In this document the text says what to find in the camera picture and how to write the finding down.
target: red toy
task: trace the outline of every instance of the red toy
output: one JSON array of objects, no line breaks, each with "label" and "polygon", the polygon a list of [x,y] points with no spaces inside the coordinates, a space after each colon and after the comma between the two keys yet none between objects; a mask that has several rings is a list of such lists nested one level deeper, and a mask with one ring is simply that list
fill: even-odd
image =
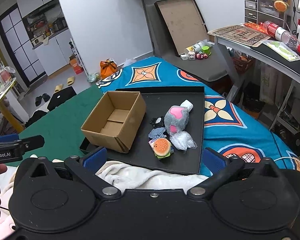
[{"label": "red toy", "polygon": [[206,53],[197,53],[196,55],[197,59],[206,59],[208,58],[208,55]]}]

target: green cloth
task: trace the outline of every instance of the green cloth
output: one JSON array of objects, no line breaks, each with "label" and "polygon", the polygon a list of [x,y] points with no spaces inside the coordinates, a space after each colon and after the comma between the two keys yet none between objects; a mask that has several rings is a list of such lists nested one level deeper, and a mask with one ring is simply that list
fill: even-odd
[{"label": "green cloth", "polygon": [[[83,156],[79,150],[84,135],[81,126],[96,106],[103,93],[94,85],[47,113],[40,120],[19,134],[20,139],[42,135],[45,143],[42,148],[26,152],[23,159],[32,154],[53,159],[65,160],[71,155]],[[8,163],[18,166],[20,162]]]}]

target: yellow slipper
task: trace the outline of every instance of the yellow slipper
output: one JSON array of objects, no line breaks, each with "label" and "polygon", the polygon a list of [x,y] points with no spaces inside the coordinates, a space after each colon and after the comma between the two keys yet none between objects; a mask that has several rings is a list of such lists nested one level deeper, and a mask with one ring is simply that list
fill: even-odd
[{"label": "yellow slipper", "polygon": [[68,86],[72,85],[73,83],[74,83],[74,77],[68,78],[68,80],[67,80]]},{"label": "yellow slipper", "polygon": [[63,84],[57,85],[54,92],[59,92],[63,88]]}]

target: white cable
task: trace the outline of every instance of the white cable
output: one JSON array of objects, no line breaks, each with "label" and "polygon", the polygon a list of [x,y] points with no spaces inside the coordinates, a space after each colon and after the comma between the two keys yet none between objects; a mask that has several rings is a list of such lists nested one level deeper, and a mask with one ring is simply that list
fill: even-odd
[{"label": "white cable", "polygon": [[294,157],[281,157],[281,158],[279,158],[279,159],[274,160],[274,162],[279,161],[279,160],[282,160],[282,159],[293,159],[293,160],[295,160],[295,161],[297,161],[297,162],[300,163],[300,160],[297,159],[297,158],[294,158]]}]

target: gray chair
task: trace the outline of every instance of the gray chair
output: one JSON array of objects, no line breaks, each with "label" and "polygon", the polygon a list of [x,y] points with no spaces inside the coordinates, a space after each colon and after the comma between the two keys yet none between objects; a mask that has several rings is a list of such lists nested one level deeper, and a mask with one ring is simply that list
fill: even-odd
[{"label": "gray chair", "polygon": [[200,81],[209,85],[210,82],[220,80],[227,75],[224,61],[211,48],[211,56],[204,60],[182,60],[175,54],[175,46],[165,23],[159,17],[154,5],[146,6],[149,33],[153,44],[154,55],[161,57],[170,64],[192,74]]}]

